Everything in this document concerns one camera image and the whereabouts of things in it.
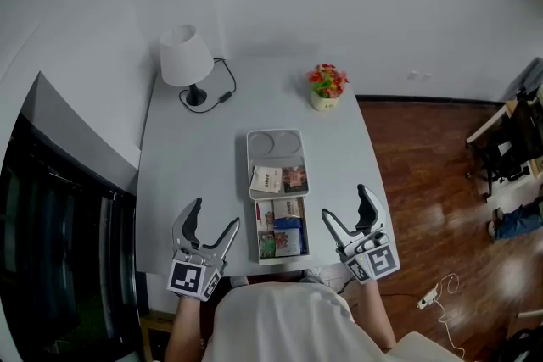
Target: storage box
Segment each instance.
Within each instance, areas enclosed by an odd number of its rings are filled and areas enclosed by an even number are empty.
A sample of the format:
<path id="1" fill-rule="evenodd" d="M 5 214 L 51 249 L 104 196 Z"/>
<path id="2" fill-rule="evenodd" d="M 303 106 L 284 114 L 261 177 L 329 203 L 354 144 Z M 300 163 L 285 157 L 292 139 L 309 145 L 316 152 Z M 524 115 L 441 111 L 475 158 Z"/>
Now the storage box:
<path id="1" fill-rule="evenodd" d="M 249 197 L 255 201 L 255 220 L 257 219 L 257 206 L 262 201 L 272 201 L 274 199 L 297 198 L 299 205 L 300 218 L 303 228 L 303 240 L 305 245 L 305 254 L 260 258 L 260 237 L 256 231 L 256 242 L 259 246 L 259 264 L 261 265 L 279 265 L 303 261 L 311 258 L 310 240 L 307 231 L 307 221 L 305 216 L 304 197 L 309 194 L 310 180 L 308 169 L 305 164 L 304 146 L 301 133 L 298 130 L 263 130 L 251 131 L 247 134 L 247 166 L 249 174 L 249 185 L 253 176 L 255 166 L 265 166 L 271 168 L 288 168 L 295 166 L 304 166 L 305 180 L 307 188 L 297 192 L 285 192 L 284 182 L 279 193 L 259 192 L 249 189 Z"/>

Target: potted plant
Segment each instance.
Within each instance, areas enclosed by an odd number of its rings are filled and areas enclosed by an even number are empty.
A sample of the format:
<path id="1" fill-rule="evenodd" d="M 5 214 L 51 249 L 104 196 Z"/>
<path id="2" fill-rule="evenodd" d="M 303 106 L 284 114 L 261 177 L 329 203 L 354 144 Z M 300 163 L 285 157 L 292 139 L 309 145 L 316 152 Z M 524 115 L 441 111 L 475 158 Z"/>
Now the potted plant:
<path id="1" fill-rule="evenodd" d="M 331 64 L 320 64 L 313 71 L 306 73 L 311 88 L 311 106 L 316 110 L 330 110 L 338 105 L 339 96 L 345 89 L 347 73 L 339 72 Z"/>

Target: flower pot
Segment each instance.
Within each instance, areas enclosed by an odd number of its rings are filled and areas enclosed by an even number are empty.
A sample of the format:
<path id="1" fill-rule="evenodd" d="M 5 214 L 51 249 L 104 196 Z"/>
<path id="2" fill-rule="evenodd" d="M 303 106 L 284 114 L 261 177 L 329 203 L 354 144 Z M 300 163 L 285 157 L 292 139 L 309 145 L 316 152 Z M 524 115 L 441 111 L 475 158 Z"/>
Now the flower pot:
<path id="1" fill-rule="evenodd" d="M 339 98 L 322 98 L 315 91 L 311 91 L 311 106 L 315 110 L 330 110 L 338 105 Z"/>

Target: table lamp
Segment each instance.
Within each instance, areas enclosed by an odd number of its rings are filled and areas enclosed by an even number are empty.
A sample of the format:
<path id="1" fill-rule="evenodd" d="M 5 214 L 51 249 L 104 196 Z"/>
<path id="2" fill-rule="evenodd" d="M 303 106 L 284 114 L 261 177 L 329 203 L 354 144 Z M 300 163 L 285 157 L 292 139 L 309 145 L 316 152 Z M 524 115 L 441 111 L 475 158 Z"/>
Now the table lamp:
<path id="1" fill-rule="evenodd" d="M 170 86 L 188 86 L 187 104 L 199 106 L 207 93 L 196 83 L 213 69 L 213 57 L 193 25 L 181 25 L 160 37 L 162 78 Z"/>

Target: wooden floor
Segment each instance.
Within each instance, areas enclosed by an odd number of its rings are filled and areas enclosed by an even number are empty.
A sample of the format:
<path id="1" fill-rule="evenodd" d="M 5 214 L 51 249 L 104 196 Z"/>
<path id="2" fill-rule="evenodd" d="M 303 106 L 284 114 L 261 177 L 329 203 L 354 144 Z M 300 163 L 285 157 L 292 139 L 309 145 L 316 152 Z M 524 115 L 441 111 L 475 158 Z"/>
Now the wooden floor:
<path id="1" fill-rule="evenodd" d="M 465 360 L 486 360 L 520 309 L 543 308 L 543 230 L 491 243 L 491 210 L 464 147 L 496 107 L 432 103 L 360 103 L 389 202 L 401 270 L 379 281 L 381 293 L 420 298 L 449 273 L 458 292 L 444 292 L 453 342 Z M 515 208 L 515 198 L 509 204 Z M 408 296 L 383 297 L 396 336 L 418 331 L 451 349 L 439 306 L 416 308 Z"/>

